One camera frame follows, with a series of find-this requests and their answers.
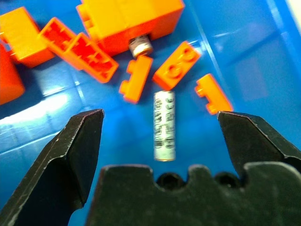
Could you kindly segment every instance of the battery label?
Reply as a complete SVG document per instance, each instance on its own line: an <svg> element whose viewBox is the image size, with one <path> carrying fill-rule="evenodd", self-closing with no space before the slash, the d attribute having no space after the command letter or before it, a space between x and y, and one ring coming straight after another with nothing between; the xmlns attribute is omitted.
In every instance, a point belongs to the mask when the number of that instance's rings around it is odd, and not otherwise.
<svg viewBox="0 0 301 226"><path fill-rule="evenodd" d="M154 157L157 161L175 160L174 92L161 91L154 97Z"/></svg>

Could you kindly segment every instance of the black metal jaw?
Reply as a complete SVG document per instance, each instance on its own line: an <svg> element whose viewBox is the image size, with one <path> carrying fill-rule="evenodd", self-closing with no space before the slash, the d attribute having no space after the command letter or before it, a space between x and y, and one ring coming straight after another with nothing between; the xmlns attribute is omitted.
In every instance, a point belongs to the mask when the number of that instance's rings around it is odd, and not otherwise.
<svg viewBox="0 0 301 226"><path fill-rule="evenodd" d="M147 166L105 167L86 226L299 226L301 154L262 118L218 114L240 178L205 166L153 181Z"/></svg>
<svg viewBox="0 0 301 226"><path fill-rule="evenodd" d="M66 226L87 200L103 112L70 119L43 149L2 212L1 226ZM147 166L104 167L86 226L300 226L301 153L262 118L218 114L240 178L192 166L189 179Z"/></svg>
<svg viewBox="0 0 301 226"><path fill-rule="evenodd" d="M0 226L66 226L94 177L103 111L73 116L42 150L0 213Z"/></svg>

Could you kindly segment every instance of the battery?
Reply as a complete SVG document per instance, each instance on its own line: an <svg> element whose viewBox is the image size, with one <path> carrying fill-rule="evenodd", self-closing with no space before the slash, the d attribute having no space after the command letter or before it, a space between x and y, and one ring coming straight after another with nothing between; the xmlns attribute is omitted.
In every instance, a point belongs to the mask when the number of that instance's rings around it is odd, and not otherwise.
<svg viewBox="0 0 301 226"><path fill-rule="evenodd" d="M153 52L151 42L147 35L141 35L130 40L129 49L134 58L139 55L149 55Z"/></svg>
<svg viewBox="0 0 301 226"><path fill-rule="evenodd" d="M154 97L154 158L175 160L175 98L172 91L155 93Z"/></svg>

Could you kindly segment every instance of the orange plastic brick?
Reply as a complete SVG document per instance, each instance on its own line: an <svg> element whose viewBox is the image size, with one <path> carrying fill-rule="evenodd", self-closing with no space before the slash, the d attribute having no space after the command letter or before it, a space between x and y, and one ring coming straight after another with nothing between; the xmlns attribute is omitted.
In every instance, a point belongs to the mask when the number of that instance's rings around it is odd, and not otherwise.
<svg viewBox="0 0 301 226"><path fill-rule="evenodd" d="M157 22L150 33L152 40L174 32L185 8L181 0L151 0L156 12Z"/></svg>
<svg viewBox="0 0 301 226"><path fill-rule="evenodd" d="M147 76L152 65L152 58L139 56L137 60L131 60L127 72L132 74L129 81L121 83L119 93L124 94L124 99L133 104L138 103L144 88Z"/></svg>
<svg viewBox="0 0 301 226"><path fill-rule="evenodd" d="M82 70L83 67L79 61L66 53L67 48L75 38L76 34L55 17L46 24L38 35L38 39L45 42L51 51L76 69Z"/></svg>
<svg viewBox="0 0 301 226"><path fill-rule="evenodd" d="M84 33L78 34L66 54L78 60L83 70L101 83L108 82L119 66Z"/></svg>
<svg viewBox="0 0 301 226"><path fill-rule="evenodd" d="M39 38L63 60L78 70L84 70L101 83L108 82L118 63L104 53L84 33L76 35L57 18L52 18Z"/></svg>
<svg viewBox="0 0 301 226"><path fill-rule="evenodd" d="M200 97L206 97L209 103L206 105L210 114L219 111L233 111L233 107L226 95L211 74L207 74L197 81L195 91Z"/></svg>
<svg viewBox="0 0 301 226"><path fill-rule="evenodd" d="M19 74L0 43L0 105L18 98L24 92Z"/></svg>
<svg viewBox="0 0 301 226"><path fill-rule="evenodd" d="M156 71L152 78L164 90L171 90L200 58L200 54L188 43L183 42Z"/></svg>
<svg viewBox="0 0 301 226"><path fill-rule="evenodd" d="M182 0L82 0L77 10L90 38L113 56L132 38L172 33L184 7Z"/></svg>
<svg viewBox="0 0 301 226"><path fill-rule="evenodd" d="M128 50L130 38L118 3L115 0L82 0L82 3L77 11L90 38L110 56Z"/></svg>
<svg viewBox="0 0 301 226"><path fill-rule="evenodd" d="M0 37L8 43L12 59L27 67L35 67L54 55L37 40L39 29L24 7L0 16Z"/></svg>

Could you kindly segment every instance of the blue container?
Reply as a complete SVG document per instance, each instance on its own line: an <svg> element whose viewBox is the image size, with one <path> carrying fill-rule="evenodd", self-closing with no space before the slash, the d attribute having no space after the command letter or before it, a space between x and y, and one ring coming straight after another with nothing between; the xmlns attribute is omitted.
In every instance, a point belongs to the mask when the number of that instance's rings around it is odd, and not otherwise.
<svg viewBox="0 0 301 226"><path fill-rule="evenodd" d="M100 169L108 164L146 164L154 178L168 171L187 176L192 164L212 175L235 172L216 116L199 98L196 81L212 73L235 111L267 120L301 149L301 37L285 0L184 0L186 8L175 32L153 42L154 63L137 105L118 93L130 52L115 59L120 67L108 84L100 84L55 57L33 69L19 65L26 93L0 106L0 209L42 148L79 112L105 110L98 165L87 204L69 225L84 225ZM84 31L75 7L79 0L5 0L0 14L25 6L40 27L56 16L74 32ZM153 94L160 88L154 72L181 42L188 40L202 58L174 89L176 161L153 159Z"/></svg>

